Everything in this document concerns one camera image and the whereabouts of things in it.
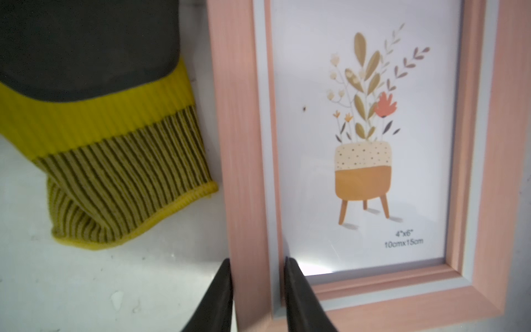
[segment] pink wooden frame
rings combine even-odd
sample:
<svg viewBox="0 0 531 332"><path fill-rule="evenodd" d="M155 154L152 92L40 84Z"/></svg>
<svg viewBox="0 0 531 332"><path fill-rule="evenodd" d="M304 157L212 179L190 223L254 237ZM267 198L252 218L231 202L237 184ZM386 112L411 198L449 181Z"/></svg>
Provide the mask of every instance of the pink wooden frame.
<svg viewBox="0 0 531 332"><path fill-rule="evenodd" d="M273 321L271 312L253 4L250 0L209 0L208 12L238 328L285 331L286 321ZM484 12L485 0L464 1L446 264L315 286L320 299L460 276ZM266 24L270 24L268 5ZM271 49L270 26L267 30ZM531 43L524 31L531 31L531 3L502 0L472 286L327 312L339 330L418 330L503 313L531 106L526 91L531 85ZM268 62L274 130L270 52ZM278 179L278 167L274 172ZM281 247L279 256L282 262Z"/></svg>

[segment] plant illustration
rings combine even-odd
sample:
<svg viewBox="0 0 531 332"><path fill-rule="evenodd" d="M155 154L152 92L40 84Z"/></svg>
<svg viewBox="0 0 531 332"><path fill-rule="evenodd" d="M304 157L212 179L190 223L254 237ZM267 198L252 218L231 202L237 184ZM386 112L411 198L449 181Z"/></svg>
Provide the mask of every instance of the plant illustration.
<svg viewBox="0 0 531 332"><path fill-rule="evenodd" d="M346 115L341 120L339 110L333 113L337 121L336 140L339 143L378 141L383 140L390 131L392 135L400 131L400 128L391 130L393 120L386 122L386 117L397 110L392 92L397 89L396 82L405 78L430 51L429 47L422 50L416 47L411 57L404 57L399 64L391 65L390 58L395 45L401 40L399 34L404 26L405 23L393 30L391 38L384 40L382 51L367 52L365 37L358 32L354 36L354 54L358 64L354 67L341 69L339 55L332 54L330 79L340 88L337 92L329 90L327 98L346 109Z"/></svg>
<svg viewBox="0 0 531 332"><path fill-rule="evenodd" d="M341 199L339 224L342 225L350 201L368 201L379 198L384 215L390 218L387 192L391 187L392 149L384 140L396 135L400 128L393 127L389 117L396 113L398 102L393 96L397 82L407 77L430 51L418 47L411 57L398 63L395 46L400 42L402 24L383 41L381 50L367 50L367 41L358 32L354 36L354 55L357 64L340 67L339 54L332 54L330 79L339 85L328 90L327 98L343 109L332 115L336 118L336 140L340 143L334 155L336 195Z"/></svg>

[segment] white flower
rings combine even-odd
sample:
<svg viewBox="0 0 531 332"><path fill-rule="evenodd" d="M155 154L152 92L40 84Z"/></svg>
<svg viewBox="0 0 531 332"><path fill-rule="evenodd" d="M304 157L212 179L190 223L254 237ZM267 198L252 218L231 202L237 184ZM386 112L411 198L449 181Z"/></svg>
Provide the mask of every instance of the white flower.
<svg viewBox="0 0 531 332"><path fill-rule="evenodd" d="M339 55L337 53L335 54L332 54L332 56L330 57L330 63L337 67L337 65L339 64Z"/></svg>

